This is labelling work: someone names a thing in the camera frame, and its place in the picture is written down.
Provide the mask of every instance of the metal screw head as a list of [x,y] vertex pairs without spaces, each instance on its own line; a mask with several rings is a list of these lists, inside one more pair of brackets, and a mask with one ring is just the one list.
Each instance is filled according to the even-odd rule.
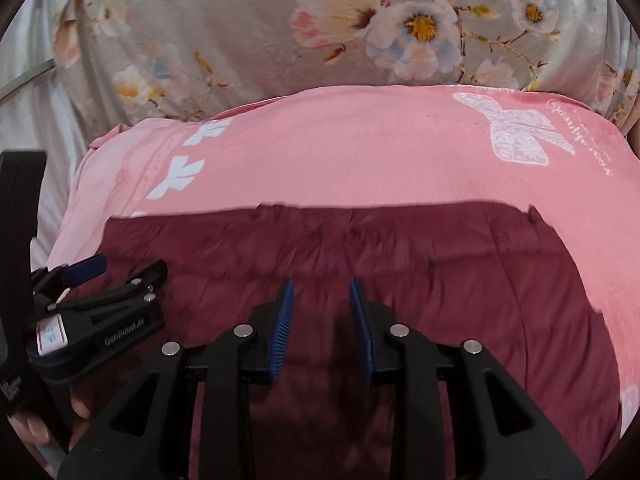
[[252,333],[254,333],[254,327],[244,323],[234,328],[234,334],[238,337],[249,337]]
[[391,326],[389,332],[396,337],[406,337],[409,335],[409,327],[407,325],[395,324]]
[[175,341],[169,341],[162,345],[162,353],[164,355],[176,355],[180,351],[180,345]]
[[479,354],[482,351],[482,345],[479,341],[475,339],[467,339],[463,344],[462,348],[470,354]]

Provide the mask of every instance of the label sticker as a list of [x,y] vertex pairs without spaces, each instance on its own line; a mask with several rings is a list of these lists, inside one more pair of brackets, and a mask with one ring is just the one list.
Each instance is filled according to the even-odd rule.
[[40,355],[50,354],[68,344],[61,314],[41,319],[36,327],[36,334]]

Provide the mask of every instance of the fingernail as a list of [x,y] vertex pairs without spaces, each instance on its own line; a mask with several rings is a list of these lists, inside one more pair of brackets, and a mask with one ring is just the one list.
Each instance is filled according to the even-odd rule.
[[42,422],[39,418],[37,418],[36,416],[28,416],[27,425],[33,437],[38,441],[42,443],[49,441],[49,430],[47,430],[44,422]]
[[9,420],[11,427],[14,428],[15,433],[18,433],[21,427],[20,422],[14,416],[8,416],[7,419]]
[[91,416],[88,406],[82,402],[82,400],[71,399],[71,407],[76,412],[76,415],[81,416],[82,418],[89,418]]

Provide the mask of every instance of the pink flower print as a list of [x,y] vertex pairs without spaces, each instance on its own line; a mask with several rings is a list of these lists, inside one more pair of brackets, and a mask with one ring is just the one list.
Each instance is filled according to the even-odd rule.
[[296,41],[307,48],[325,48],[360,41],[380,0],[298,0],[289,24]]

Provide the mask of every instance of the white leaf print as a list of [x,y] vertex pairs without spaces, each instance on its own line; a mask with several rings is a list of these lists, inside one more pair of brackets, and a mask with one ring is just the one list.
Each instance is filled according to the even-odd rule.
[[231,118],[204,123],[197,132],[184,141],[183,146],[196,146],[204,137],[218,137],[230,123]]
[[189,157],[177,155],[169,163],[169,173],[166,178],[146,196],[147,200],[159,200],[170,189],[182,191],[202,171],[204,160],[197,160],[187,165]]
[[537,110],[502,110],[498,101],[480,94],[456,92],[453,98],[491,121],[491,144],[500,160],[548,166],[548,156],[536,138],[575,155],[574,147]]

